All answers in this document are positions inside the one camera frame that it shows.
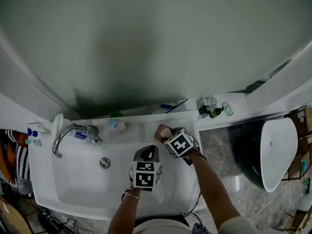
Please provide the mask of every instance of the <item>white sink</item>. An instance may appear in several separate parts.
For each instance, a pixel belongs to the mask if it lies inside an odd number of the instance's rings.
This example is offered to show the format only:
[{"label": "white sink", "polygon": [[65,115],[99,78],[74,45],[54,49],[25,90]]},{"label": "white sink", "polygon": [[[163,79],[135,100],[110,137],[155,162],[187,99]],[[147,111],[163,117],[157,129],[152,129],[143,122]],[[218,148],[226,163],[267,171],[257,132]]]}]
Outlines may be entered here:
[{"label": "white sink", "polygon": [[[66,136],[58,149],[63,154],[61,159],[52,153],[52,139],[43,139],[43,147],[29,147],[36,202],[71,215],[109,220],[121,203],[122,193],[130,185],[129,169],[135,152],[156,145],[163,166],[162,186],[153,192],[142,191],[137,216],[188,212],[199,194],[194,166],[188,166],[181,158],[173,158],[163,144],[154,140],[154,133],[160,124],[184,127],[200,144],[197,115],[197,112],[182,112],[123,117],[127,132],[120,136],[108,131],[108,119],[75,121],[80,125],[96,126],[103,142],[94,146],[89,139]],[[45,127],[51,129],[52,125],[46,123]],[[103,157],[111,162],[108,169],[99,164]],[[201,199],[196,209],[204,207]]]}]

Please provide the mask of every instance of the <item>tiled floor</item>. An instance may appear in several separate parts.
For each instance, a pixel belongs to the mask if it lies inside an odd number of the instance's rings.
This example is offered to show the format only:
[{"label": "tiled floor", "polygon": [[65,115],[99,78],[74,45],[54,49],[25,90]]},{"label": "tiled floor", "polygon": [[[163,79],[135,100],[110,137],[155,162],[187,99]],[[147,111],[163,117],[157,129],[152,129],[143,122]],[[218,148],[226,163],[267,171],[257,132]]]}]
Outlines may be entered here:
[{"label": "tiled floor", "polygon": [[[251,127],[252,124],[246,124],[201,132],[203,152],[221,178],[233,204],[242,215],[252,219],[260,231],[268,227],[282,228],[289,221],[286,213],[294,215],[300,197],[304,193],[302,180],[282,181],[274,192],[267,193],[245,178],[235,163],[232,151],[237,138],[248,132]],[[108,230],[109,221],[85,219],[55,211],[52,213],[62,222],[66,222],[71,217],[77,220],[79,226],[93,230],[95,233],[106,233]],[[196,213],[210,232],[217,233],[208,209]],[[190,226],[196,222],[192,216],[188,216],[187,220]],[[41,230],[35,226],[34,228],[35,232]]]}]

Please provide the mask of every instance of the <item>faucet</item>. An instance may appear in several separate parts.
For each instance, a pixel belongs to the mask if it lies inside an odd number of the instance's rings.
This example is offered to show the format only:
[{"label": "faucet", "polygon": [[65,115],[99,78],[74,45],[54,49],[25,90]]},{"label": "faucet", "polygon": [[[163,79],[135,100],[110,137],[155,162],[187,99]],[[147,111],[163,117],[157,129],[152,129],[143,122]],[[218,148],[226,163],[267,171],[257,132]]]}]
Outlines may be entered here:
[{"label": "faucet", "polygon": [[58,157],[62,158],[63,155],[59,153],[59,144],[62,141],[62,139],[67,135],[69,132],[77,130],[82,133],[85,133],[89,136],[90,140],[97,145],[98,143],[102,142],[101,138],[98,136],[98,129],[94,126],[88,126],[88,125],[77,125],[77,124],[70,124],[62,129],[58,137],[54,140],[52,145],[52,152],[53,154]]}]

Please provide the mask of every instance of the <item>sleeve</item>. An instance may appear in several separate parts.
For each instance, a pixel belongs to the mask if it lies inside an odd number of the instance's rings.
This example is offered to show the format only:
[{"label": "sleeve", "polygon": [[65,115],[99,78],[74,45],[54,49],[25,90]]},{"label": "sleeve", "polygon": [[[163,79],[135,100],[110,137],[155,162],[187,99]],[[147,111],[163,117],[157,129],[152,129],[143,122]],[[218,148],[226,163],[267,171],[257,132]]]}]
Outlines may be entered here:
[{"label": "sleeve", "polygon": [[220,225],[219,234],[260,234],[253,222],[246,217],[237,216]]}]

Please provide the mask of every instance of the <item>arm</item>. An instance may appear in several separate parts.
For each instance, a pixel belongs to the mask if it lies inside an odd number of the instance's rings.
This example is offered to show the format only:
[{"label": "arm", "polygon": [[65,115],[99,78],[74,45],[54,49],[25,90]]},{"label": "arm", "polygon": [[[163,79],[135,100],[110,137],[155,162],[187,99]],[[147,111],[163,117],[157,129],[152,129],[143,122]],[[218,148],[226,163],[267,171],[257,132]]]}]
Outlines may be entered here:
[{"label": "arm", "polygon": [[214,223],[219,229],[220,225],[226,220],[240,216],[240,214],[232,204],[221,180],[208,162],[196,151],[191,150],[188,155],[194,164],[201,193],[213,216]]},{"label": "arm", "polygon": [[[139,197],[141,189],[128,191],[129,194]],[[108,228],[107,234],[132,234],[139,199],[125,195],[123,202],[115,213]]]}]

